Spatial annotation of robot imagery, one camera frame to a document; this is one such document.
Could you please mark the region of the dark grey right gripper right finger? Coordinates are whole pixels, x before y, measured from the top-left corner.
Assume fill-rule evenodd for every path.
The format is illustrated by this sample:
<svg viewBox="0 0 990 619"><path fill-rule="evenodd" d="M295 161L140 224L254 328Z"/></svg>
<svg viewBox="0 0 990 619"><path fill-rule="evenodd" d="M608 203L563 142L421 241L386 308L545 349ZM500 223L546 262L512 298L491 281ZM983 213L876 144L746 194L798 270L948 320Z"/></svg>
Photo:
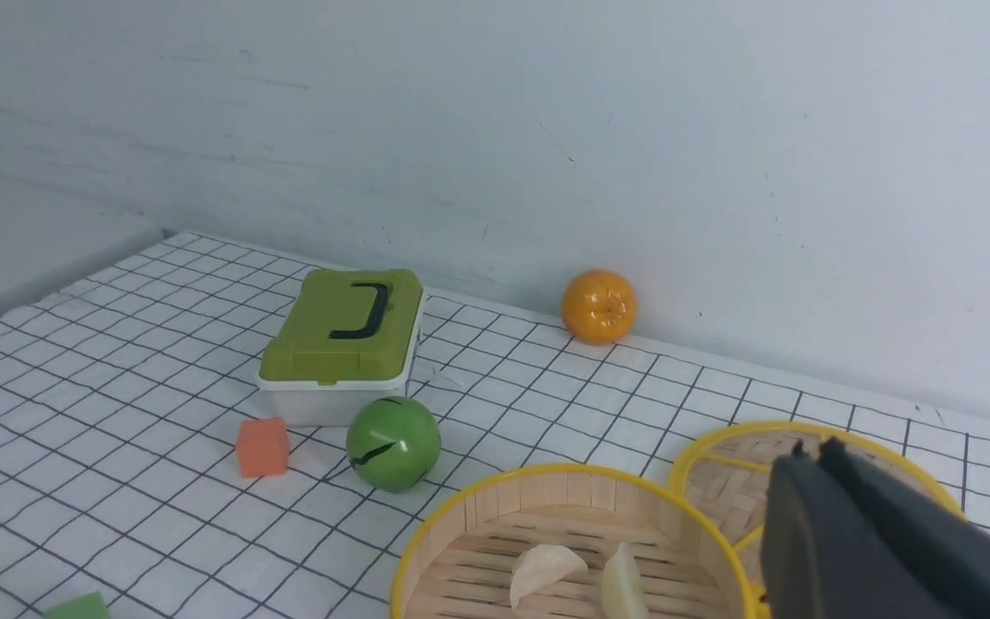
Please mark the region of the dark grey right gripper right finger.
<svg viewBox="0 0 990 619"><path fill-rule="evenodd" d="M990 534L859 456L822 443L818 466L875 526L899 563L960 618L990 618Z"/></svg>

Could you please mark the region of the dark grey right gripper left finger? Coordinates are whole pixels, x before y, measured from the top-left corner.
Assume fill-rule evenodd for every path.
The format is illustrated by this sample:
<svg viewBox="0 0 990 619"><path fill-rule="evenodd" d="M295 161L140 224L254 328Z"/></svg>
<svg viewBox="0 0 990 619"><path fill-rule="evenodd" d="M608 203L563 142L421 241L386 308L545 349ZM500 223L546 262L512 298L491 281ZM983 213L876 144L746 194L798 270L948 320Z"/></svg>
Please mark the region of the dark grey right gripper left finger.
<svg viewBox="0 0 990 619"><path fill-rule="evenodd" d="M774 618L955 618L797 445L775 459L760 567Z"/></svg>

